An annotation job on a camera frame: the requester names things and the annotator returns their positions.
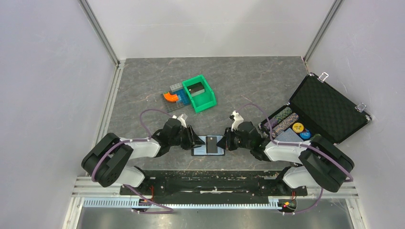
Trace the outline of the black VIP credit card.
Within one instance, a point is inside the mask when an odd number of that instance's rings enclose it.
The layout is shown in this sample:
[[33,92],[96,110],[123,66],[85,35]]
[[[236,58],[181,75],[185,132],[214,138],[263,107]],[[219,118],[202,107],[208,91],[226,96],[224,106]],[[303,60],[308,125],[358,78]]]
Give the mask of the black VIP credit card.
[[207,155],[215,155],[218,153],[217,149],[217,136],[207,136],[206,139],[206,154]]

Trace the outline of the black leather card holder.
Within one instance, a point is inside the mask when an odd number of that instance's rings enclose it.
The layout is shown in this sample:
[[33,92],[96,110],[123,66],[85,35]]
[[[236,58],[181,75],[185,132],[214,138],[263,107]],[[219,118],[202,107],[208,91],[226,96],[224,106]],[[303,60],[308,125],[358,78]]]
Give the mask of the black leather card holder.
[[224,149],[217,146],[217,143],[222,139],[222,135],[199,135],[198,136],[204,145],[193,148],[191,150],[192,156],[224,156]]

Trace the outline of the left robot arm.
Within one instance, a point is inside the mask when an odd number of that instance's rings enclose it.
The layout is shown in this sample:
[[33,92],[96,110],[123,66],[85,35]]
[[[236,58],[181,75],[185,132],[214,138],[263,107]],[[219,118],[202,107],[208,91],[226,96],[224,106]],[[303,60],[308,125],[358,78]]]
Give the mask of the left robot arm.
[[91,176],[93,182],[102,187],[120,183],[130,185],[142,195],[149,191],[150,181],[146,179],[146,174],[134,165],[136,158],[160,157],[173,146],[191,150],[204,144],[183,118],[172,117],[163,128],[148,138],[127,139],[114,133],[106,134],[84,157],[81,167]]

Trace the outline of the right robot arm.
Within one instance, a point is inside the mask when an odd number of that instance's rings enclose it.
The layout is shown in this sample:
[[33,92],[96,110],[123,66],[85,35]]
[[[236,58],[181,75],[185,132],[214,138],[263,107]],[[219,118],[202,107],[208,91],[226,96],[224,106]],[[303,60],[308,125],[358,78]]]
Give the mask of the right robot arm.
[[248,149],[261,161],[296,163],[297,167],[288,168],[276,181],[282,195],[310,185],[337,192],[343,183],[352,181],[354,162],[322,136],[311,141],[281,142],[264,138],[251,122],[242,122],[236,130],[227,127],[217,146],[225,151]]

